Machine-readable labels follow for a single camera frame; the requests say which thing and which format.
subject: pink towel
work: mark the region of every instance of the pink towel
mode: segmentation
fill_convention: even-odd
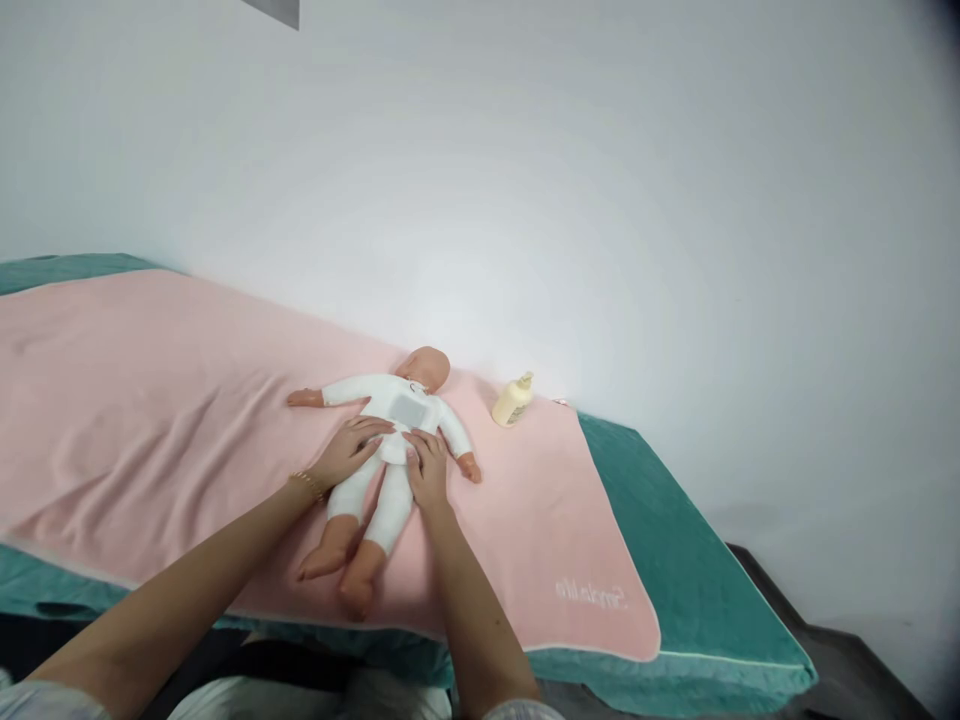
[[[267,497],[358,411],[290,409],[290,391],[389,372],[403,356],[162,270],[0,298],[4,541],[139,585]],[[485,478],[472,485],[451,461],[451,502],[523,647],[653,659],[656,616],[576,414],[538,399],[504,430],[489,414],[494,389],[459,371],[441,396],[467,427]],[[323,522],[321,512],[306,518],[231,612],[348,625],[337,576],[294,580]],[[442,637],[416,510],[378,593],[363,627]]]

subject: doll face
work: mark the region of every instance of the doll face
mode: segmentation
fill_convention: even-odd
[[[410,353],[394,375],[420,383],[432,395],[447,381],[450,361],[436,348],[422,347]]]

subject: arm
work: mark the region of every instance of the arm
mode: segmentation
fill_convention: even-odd
[[[321,390],[297,390],[287,396],[290,407],[331,407],[370,398],[378,390],[389,388],[395,382],[393,375],[354,375],[346,380],[327,385]]]
[[[540,692],[520,642],[447,502],[446,453],[440,441],[404,433],[408,476],[433,548],[447,642],[465,716],[477,720],[508,700]]]
[[[477,458],[473,454],[473,447],[470,445],[470,438],[467,436],[467,430],[460,422],[460,418],[453,409],[443,400],[440,400],[442,412],[440,413],[440,430],[443,437],[450,447],[450,454],[457,461],[460,472],[470,482],[479,483],[483,480],[480,467],[477,465]]]
[[[139,716],[287,530],[379,443],[361,444],[391,432],[384,420],[348,420],[313,467],[128,595],[29,679],[82,690],[113,720]]]

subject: white baby clothing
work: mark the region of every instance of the white baby clothing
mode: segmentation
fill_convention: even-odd
[[[396,432],[380,436],[383,442],[376,454],[333,489],[327,511],[328,518],[353,515],[362,520],[367,487],[380,466],[387,463],[377,510],[364,539],[374,541],[389,555],[413,507],[413,494],[407,481],[407,448],[410,443],[401,433],[413,429],[436,433],[439,427],[450,452],[459,458],[472,452],[467,431],[443,400],[427,394],[420,383],[396,375],[357,375],[328,385],[322,392],[324,405],[341,405],[369,397],[370,401],[361,414],[394,424]]]

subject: lotion bottle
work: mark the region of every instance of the lotion bottle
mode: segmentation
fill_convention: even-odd
[[[492,415],[497,425],[513,427],[520,419],[523,411],[533,400],[533,390],[530,389],[531,380],[533,380],[533,373],[528,372],[503,389],[500,399],[493,406]]]

